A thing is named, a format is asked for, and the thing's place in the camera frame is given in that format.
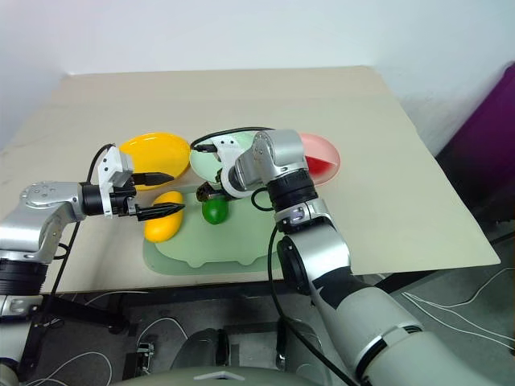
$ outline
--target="green lime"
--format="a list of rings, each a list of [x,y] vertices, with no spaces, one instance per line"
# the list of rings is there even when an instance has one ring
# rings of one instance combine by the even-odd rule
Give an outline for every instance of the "green lime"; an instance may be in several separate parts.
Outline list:
[[[202,216],[210,224],[221,224],[229,215],[229,204],[226,199],[215,198],[202,203]]]

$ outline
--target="gray floor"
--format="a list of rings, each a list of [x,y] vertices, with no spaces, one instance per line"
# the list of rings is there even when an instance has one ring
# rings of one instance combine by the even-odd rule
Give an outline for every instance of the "gray floor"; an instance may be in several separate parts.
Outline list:
[[[514,266],[513,246],[512,240],[496,246],[502,259],[501,266],[440,272],[404,290],[442,304],[463,301],[500,268]],[[499,276],[474,303],[461,307],[459,312],[485,328],[503,335],[513,336],[514,292],[513,271],[511,271]],[[513,384],[515,362],[506,348],[484,339],[451,331],[416,309],[402,295],[395,294],[394,297],[415,317],[419,318],[427,330],[435,332],[451,350],[478,372],[499,384]],[[314,328],[320,337],[326,355],[341,365],[320,317],[316,309],[310,305],[309,299],[298,295],[286,295],[282,297],[281,301],[289,315],[302,319]],[[446,322],[468,329],[468,326],[458,318],[439,310],[426,308]],[[139,324],[139,331],[155,319],[164,316],[177,318],[188,334],[208,327],[228,327],[230,332],[237,330],[235,326],[241,325],[263,323],[263,326],[267,326],[267,323],[275,322],[277,319],[270,298],[202,301],[194,304],[176,303],[136,307],[131,310],[131,321]],[[183,342],[183,336],[172,322],[158,323],[148,333],[155,335],[157,339],[157,352],[152,371],[166,371]],[[233,361],[242,366],[274,367],[274,332],[249,335],[231,334],[229,338],[233,348],[237,349],[237,354],[239,354],[232,357]],[[111,335],[106,329],[100,327],[66,322],[64,327],[48,333],[36,377],[48,375],[74,355],[85,351],[99,351],[107,355],[113,364],[113,381],[120,380],[125,353],[134,349],[135,342],[136,337]],[[107,374],[107,367],[103,363],[103,359],[88,356],[65,367],[56,375],[56,378],[66,382],[69,386],[103,385]]]

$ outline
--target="table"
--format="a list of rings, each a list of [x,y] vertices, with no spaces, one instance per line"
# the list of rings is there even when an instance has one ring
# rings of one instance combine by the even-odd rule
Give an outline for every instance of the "table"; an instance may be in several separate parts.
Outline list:
[[[366,67],[66,77],[0,153],[0,217],[32,182],[85,180],[93,154],[107,142],[155,131],[191,141],[248,125],[317,133],[340,151],[342,169],[319,194],[348,242],[354,273],[499,262],[410,119]],[[190,171],[177,183],[192,189],[200,180]],[[138,195],[138,201],[148,204],[160,193]],[[43,291],[51,288],[59,264],[51,264]],[[82,224],[59,291],[265,279],[265,273],[154,273],[142,259],[142,224],[98,216]]]

